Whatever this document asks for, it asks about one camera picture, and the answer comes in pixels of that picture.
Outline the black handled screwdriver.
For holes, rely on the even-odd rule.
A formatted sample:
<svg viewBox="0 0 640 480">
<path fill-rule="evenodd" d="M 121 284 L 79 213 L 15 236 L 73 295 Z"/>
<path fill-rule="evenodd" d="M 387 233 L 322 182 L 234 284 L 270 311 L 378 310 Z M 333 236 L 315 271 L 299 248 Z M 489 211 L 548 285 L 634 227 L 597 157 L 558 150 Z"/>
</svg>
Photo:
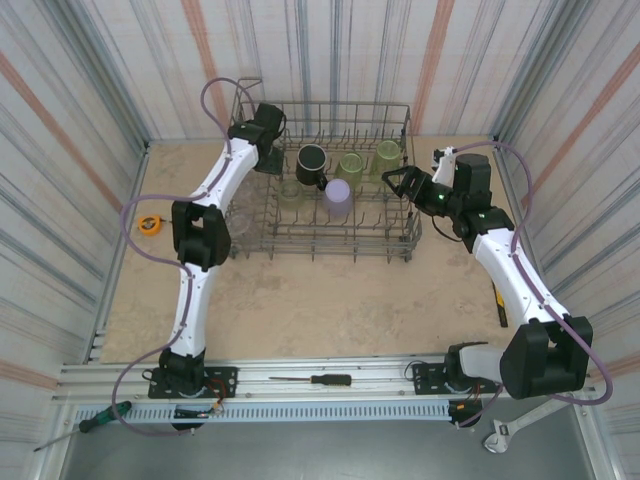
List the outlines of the black handled screwdriver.
<svg viewBox="0 0 640 480">
<path fill-rule="evenodd" d="M 348 374 L 323 374 L 311 375 L 308 377 L 283 377 L 271 376 L 270 380 L 284 382 L 307 382 L 323 386 L 345 386 L 352 385 L 352 377 Z"/>
</svg>

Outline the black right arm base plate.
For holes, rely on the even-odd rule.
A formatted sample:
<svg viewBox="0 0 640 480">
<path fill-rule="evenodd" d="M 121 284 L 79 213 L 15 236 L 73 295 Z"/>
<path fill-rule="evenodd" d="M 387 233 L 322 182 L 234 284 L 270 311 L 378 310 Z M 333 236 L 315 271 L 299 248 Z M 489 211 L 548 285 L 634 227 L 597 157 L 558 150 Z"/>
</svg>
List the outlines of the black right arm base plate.
<svg viewBox="0 0 640 480">
<path fill-rule="evenodd" d="M 414 363 L 411 372 L 416 395 L 473 396 L 494 394 L 498 389 L 490 380 L 450 372 L 444 363 Z"/>
</svg>

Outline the aluminium mounting rail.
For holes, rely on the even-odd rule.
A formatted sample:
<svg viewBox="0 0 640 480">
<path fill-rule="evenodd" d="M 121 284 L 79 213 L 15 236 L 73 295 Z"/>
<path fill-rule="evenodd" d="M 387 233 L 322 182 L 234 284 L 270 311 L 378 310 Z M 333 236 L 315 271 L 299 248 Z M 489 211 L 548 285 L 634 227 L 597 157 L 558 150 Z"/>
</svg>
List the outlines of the aluminium mounting rail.
<svg viewBox="0 0 640 480">
<path fill-rule="evenodd" d="M 409 382 L 410 362 L 440 363 L 441 355 L 298 358 L 271 360 L 208 360 L 208 367 L 236 367 L 236 402 L 338 400 L 408 400 L 415 396 Z M 55 404 L 106 404 L 123 364 L 90 363 L 61 368 Z M 349 374 L 349 387 L 301 382 L 301 377 Z"/>
</svg>

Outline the pale yellow-green translucent cup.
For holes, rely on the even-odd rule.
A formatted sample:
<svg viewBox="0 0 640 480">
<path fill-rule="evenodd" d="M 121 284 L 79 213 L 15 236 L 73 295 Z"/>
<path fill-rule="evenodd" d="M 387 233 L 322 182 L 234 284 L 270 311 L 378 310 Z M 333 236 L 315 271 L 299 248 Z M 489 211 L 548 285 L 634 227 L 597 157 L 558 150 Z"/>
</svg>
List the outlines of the pale yellow-green translucent cup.
<svg viewBox="0 0 640 480">
<path fill-rule="evenodd" d="M 394 140 L 383 140 L 375 151 L 375 155 L 370 168 L 370 180 L 374 183 L 382 182 L 382 174 L 399 167 L 401 148 Z"/>
</svg>

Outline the clear faceted plastic cup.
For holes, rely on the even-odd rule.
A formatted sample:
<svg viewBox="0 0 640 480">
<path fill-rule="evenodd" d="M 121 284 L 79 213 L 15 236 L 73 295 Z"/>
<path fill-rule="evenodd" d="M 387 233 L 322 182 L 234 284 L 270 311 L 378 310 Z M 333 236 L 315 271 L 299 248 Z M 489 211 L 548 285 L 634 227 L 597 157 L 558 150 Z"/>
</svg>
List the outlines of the clear faceted plastic cup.
<svg viewBox="0 0 640 480">
<path fill-rule="evenodd" d="M 239 237 L 251 230 L 254 224 L 253 215 L 244 211 L 235 211 L 229 214 L 226 223 L 230 235 Z"/>
</svg>

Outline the purple plastic cup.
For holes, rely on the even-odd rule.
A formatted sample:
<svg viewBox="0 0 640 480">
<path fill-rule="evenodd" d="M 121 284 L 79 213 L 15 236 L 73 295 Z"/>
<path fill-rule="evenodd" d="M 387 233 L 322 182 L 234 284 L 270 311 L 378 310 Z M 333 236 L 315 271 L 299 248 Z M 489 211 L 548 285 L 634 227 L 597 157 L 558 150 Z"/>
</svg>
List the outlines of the purple plastic cup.
<svg viewBox="0 0 640 480">
<path fill-rule="evenodd" d="M 324 190 L 323 205 L 331 217 L 349 214 L 353 205 L 350 185 L 340 178 L 330 180 Z"/>
</svg>

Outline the green handled screwdriver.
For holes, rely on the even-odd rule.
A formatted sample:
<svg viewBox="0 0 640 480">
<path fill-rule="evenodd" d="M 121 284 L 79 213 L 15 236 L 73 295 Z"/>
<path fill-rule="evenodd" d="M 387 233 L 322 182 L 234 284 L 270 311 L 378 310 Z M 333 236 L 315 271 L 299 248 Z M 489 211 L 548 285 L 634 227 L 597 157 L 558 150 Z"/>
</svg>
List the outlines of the green handled screwdriver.
<svg viewBox="0 0 640 480">
<path fill-rule="evenodd" d="M 120 416 L 124 416 L 125 414 L 127 414 L 132 408 L 132 402 L 131 401 L 123 401 L 123 402 L 119 402 L 116 404 L 115 407 L 110 406 L 100 412 L 98 412 L 97 414 L 95 414 L 93 417 L 91 417 L 90 419 L 85 419 L 82 420 L 79 424 L 78 427 L 75 428 L 74 430 L 72 430 L 71 432 L 64 434 L 62 436 L 59 436 L 57 438 L 54 438 L 52 440 L 49 440 L 48 442 L 44 443 L 43 445 L 36 447 L 33 452 L 39 452 L 41 450 L 44 450 L 45 448 L 59 442 L 62 441 L 68 437 L 71 437 L 77 433 L 88 433 L 89 431 L 93 430 L 94 428 L 97 428 L 99 426 L 105 425 L 111 421 L 115 421 L 117 419 L 117 415 Z"/>
</svg>

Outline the black ceramic mug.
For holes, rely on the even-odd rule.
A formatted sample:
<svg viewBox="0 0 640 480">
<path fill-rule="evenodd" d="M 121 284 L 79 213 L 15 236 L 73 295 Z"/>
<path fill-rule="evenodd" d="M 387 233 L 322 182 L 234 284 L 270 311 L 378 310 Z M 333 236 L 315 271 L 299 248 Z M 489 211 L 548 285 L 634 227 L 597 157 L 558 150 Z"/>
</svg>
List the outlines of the black ceramic mug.
<svg viewBox="0 0 640 480">
<path fill-rule="evenodd" d="M 302 146 L 297 153 L 296 179 L 304 186 L 325 191 L 328 180 L 325 174 L 327 154 L 316 144 Z"/>
</svg>

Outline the green translucent cup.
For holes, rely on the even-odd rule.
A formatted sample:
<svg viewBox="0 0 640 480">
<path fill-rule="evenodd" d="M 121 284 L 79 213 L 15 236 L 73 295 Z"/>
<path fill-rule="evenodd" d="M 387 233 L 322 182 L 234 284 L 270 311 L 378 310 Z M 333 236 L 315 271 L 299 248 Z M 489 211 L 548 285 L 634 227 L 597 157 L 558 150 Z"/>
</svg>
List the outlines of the green translucent cup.
<svg viewBox="0 0 640 480">
<path fill-rule="evenodd" d="M 361 183 L 365 162 L 357 152 L 349 152 L 338 162 L 335 177 L 347 182 L 352 190 Z"/>
<path fill-rule="evenodd" d="M 284 180 L 278 185 L 277 199 L 281 210 L 298 210 L 305 201 L 303 186 L 296 180 Z"/>
</svg>

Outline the silver adjustable wrench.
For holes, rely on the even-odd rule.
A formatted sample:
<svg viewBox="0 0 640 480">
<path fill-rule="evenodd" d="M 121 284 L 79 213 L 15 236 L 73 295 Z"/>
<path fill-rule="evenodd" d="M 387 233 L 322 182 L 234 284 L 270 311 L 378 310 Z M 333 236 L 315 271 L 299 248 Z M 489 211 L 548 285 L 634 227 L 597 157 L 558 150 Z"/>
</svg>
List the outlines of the silver adjustable wrench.
<svg viewBox="0 0 640 480">
<path fill-rule="evenodd" d="M 558 412 L 568 405 L 568 402 L 552 399 L 542 403 L 514 420 L 508 422 L 494 420 L 494 431 L 484 440 L 483 446 L 492 454 L 505 453 L 516 433 L 533 425 L 535 422 Z"/>
</svg>

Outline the orange tape roll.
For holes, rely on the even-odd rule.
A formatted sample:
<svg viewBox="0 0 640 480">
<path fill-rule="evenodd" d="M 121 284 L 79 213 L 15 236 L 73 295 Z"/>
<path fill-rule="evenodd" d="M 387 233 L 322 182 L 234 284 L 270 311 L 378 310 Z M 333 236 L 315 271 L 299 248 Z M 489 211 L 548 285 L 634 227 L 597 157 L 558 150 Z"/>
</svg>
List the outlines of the orange tape roll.
<svg viewBox="0 0 640 480">
<path fill-rule="evenodd" d="M 146 215 L 137 219 L 137 228 L 144 236 L 155 236 L 162 231 L 165 225 L 171 223 L 171 220 L 160 215 Z"/>
</svg>

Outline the black and yellow utility knife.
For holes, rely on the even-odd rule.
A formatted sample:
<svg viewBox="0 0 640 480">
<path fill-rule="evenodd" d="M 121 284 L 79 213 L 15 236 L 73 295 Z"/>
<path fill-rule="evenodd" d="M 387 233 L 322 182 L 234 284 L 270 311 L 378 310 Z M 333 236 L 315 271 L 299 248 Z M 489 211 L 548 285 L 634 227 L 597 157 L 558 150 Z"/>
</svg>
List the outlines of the black and yellow utility knife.
<svg viewBox="0 0 640 480">
<path fill-rule="evenodd" d="M 495 284 L 492 284 L 492 287 L 493 287 L 493 292 L 494 292 L 495 301 L 496 301 L 499 324 L 502 328 L 507 328 L 508 318 L 507 318 L 504 299 L 500 294 L 499 290 L 496 288 Z"/>
</svg>

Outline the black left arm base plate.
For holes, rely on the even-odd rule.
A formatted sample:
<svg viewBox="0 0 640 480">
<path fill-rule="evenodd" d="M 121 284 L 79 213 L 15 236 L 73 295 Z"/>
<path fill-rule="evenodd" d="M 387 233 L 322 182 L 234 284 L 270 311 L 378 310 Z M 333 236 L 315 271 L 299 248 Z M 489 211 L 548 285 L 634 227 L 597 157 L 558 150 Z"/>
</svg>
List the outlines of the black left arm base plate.
<svg viewBox="0 0 640 480">
<path fill-rule="evenodd" d="M 234 398 L 238 386 L 236 367 L 204 367 L 192 374 L 155 368 L 148 378 L 151 399 Z"/>
</svg>

